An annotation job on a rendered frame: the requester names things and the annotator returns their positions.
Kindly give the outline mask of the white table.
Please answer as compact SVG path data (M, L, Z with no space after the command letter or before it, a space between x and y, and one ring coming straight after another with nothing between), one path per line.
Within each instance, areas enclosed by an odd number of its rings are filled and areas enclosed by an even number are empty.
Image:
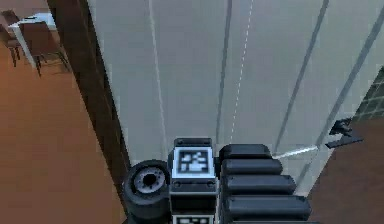
M56 24L51 13L36 13L28 18L23 18L18 22L15 22L8 26L8 28L15 34L16 39L21 44L23 52L33 68L36 67L36 63L30 54L30 50L25 42L24 36L21 31L21 26L24 24L35 24L44 22L50 31L56 31Z

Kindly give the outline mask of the white room door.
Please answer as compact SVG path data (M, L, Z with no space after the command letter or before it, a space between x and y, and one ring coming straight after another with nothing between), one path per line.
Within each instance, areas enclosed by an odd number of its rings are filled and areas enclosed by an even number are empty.
M343 118L384 117L384 0L88 0L132 162L262 143L299 194Z

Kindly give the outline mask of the brown wooden chair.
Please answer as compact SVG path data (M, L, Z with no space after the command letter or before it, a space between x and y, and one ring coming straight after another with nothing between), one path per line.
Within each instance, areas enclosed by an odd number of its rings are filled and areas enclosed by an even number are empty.
M24 24L21 26L21 31L36 63L35 68L38 75L41 75L41 60L48 55L57 55L64 67L69 70L67 59L44 22Z
M20 43L17 40L15 34L11 31L10 25L20 21L19 17L11 9L0 12L0 15L7 23L7 27L0 24L0 42L10 51L13 66L17 66L16 60L20 59L18 48Z

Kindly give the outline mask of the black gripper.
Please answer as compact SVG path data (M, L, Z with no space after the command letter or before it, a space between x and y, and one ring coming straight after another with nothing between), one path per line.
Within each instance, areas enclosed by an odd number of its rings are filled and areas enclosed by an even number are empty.
M123 198L129 224L166 224L170 216L170 174L162 160L134 165L123 182Z

